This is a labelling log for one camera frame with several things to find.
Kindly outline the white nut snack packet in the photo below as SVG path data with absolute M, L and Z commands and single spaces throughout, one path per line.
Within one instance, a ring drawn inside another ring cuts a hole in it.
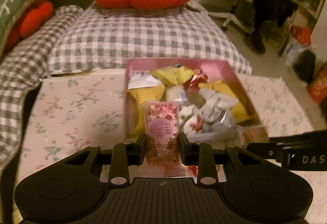
M 183 105 L 178 117 L 180 132 L 192 143 L 227 145 L 229 141 L 238 140 L 236 120 L 230 111 Z

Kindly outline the white printed snack packet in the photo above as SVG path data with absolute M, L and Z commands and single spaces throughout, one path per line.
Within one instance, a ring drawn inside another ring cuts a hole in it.
M 226 111 L 229 111 L 238 102 L 237 98 L 204 87 L 199 89 L 198 94 L 205 99 L 205 104 L 199 110 L 203 120 L 207 123 L 221 120 Z

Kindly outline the pink floral snack packet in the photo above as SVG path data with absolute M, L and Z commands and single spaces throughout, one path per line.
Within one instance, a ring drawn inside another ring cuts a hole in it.
M 192 177 L 178 150 L 178 102 L 148 102 L 144 109 L 146 154 L 136 177 Z

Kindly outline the dark yellow pastry packet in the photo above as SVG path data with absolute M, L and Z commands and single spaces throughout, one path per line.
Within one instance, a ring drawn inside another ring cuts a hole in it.
M 161 101 L 165 88 L 165 85 L 161 83 L 159 86 L 127 90 L 128 94 L 130 94 L 136 102 L 137 121 L 136 127 L 130 133 L 132 138 L 137 138 L 145 133 L 144 109 L 149 101 Z

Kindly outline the red white candy packet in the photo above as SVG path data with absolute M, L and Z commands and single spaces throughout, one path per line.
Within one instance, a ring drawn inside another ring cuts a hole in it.
M 208 76 L 202 69 L 196 68 L 193 70 L 192 77 L 184 83 L 184 89 L 198 88 L 200 83 L 206 83 Z

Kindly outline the clear wafer biscuit packet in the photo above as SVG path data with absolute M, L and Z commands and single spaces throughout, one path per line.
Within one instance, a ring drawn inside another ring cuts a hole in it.
M 250 143 L 270 142 L 266 128 L 261 125 L 241 127 L 241 143 L 246 148 Z

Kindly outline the clear white snack packet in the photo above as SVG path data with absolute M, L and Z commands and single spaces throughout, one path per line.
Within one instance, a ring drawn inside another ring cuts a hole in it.
M 164 101 L 185 103 L 187 97 L 182 85 L 166 87 L 164 93 Z

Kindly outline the white monkey logo packet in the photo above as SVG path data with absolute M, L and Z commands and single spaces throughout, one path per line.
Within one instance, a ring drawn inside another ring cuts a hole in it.
M 136 70 L 132 73 L 128 82 L 128 89 L 157 87 L 161 84 L 162 82 L 152 76 L 151 72 Z

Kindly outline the yellow snack packet blue label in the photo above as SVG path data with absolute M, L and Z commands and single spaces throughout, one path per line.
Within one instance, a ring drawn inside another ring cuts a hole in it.
M 151 71 L 151 75 L 161 80 L 166 86 L 176 86 L 187 82 L 194 74 L 194 70 L 183 65 L 167 66 Z

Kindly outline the floral tablecloth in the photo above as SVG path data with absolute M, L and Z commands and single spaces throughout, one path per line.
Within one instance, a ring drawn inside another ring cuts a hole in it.
M 238 74 L 271 137 L 314 130 L 281 78 Z M 44 79 L 30 115 L 17 180 L 92 144 L 109 149 L 124 140 L 125 70 Z

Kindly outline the white paper bag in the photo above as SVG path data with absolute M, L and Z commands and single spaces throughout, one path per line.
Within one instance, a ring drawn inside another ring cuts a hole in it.
M 305 45 L 297 41 L 297 39 L 291 38 L 282 54 L 284 64 L 289 68 L 294 66 L 303 52 L 305 52 L 305 49 Z

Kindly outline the red gift bag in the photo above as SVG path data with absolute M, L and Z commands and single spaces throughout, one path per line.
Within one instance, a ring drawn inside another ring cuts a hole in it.
M 308 28 L 291 26 L 289 32 L 299 43 L 311 46 L 311 31 Z

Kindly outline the grey checked quilt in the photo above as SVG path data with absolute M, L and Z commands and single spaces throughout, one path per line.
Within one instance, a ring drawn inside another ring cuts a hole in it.
M 21 143 L 26 96 L 46 75 L 124 68 L 129 58 L 223 60 L 237 73 L 252 73 L 251 63 L 202 5 L 189 1 L 177 11 L 133 17 L 107 14 L 97 3 L 56 9 L 1 61 L 1 168 Z

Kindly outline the small red pumpkin cushion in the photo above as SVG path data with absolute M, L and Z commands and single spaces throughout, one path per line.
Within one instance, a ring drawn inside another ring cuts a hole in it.
M 48 0 L 35 0 L 12 28 L 5 45 L 5 50 L 11 50 L 21 40 L 31 36 L 53 16 L 54 6 Z

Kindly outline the green snowflake pillow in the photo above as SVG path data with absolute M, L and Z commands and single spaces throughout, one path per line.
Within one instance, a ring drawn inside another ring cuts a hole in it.
M 35 0 L 1 0 L 1 56 L 17 20 Z

